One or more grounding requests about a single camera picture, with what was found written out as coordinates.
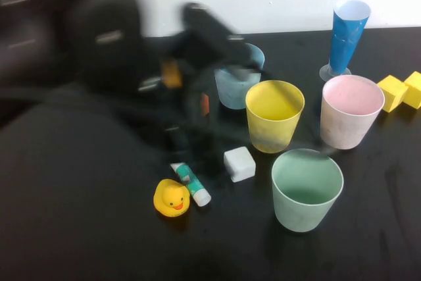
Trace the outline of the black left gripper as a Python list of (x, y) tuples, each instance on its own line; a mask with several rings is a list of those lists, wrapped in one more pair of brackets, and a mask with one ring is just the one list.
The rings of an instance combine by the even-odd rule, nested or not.
[(208, 138), (219, 150), (228, 145), (247, 145), (249, 136), (245, 130), (245, 115), (221, 107), (214, 70), (197, 70), (184, 63), (182, 75), (186, 128), (199, 137)]

